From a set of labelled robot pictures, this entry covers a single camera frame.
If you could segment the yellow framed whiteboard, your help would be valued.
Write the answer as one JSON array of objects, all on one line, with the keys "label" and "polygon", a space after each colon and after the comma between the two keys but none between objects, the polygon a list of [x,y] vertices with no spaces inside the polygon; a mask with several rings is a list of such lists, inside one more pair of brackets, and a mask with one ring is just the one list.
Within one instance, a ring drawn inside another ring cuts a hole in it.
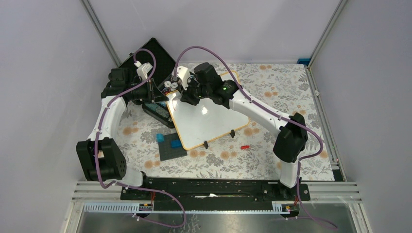
[{"label": "yellow framed whiteboard", "polygon": [[182,146],[186,150],[202,146],[249,124],[249,118],[239,112],[201,99],[196,106],[180,100],[178,91],[166,95],[167,108]]}]

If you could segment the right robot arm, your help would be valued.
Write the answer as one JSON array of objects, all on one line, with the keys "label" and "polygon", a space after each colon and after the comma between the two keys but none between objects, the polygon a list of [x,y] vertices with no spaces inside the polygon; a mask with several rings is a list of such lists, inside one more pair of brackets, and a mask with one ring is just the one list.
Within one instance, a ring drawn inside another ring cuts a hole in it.
[{"label": "right robot arm", "polygon": [[173,75],[181,82],[181,101],[196,106],[200,100],[211,100],[214,104],[241,113],[275,135],[275,156],[281,161],[279,195],[291,200],[298,193],[298,156],[305,149],[308,133],[301,114],[290,116],[281,113],[253,97],[237,81],[223,80],[214,66],[202,63],[193,71],[179,66]]}]

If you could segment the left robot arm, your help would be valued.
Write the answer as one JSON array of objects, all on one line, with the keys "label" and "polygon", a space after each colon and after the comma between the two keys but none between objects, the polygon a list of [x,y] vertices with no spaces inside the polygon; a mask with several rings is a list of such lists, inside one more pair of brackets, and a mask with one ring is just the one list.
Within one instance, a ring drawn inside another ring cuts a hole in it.
[{"label": "left robot arm", "polygon": [[116,141],[120,120],[129,102],[156,102],[151,81],[153,69],[150,63],[139,65],[136,73],[124,67],[112,69],[109,82],[101,93],[101,110],[96,124],[87,140],[76,145],[88,181],[102,182],[103,188],[116,183],[132,186],[132,193],[140,200],[149,197],[151,187],[143,181],[143,172],[128,168]]}]

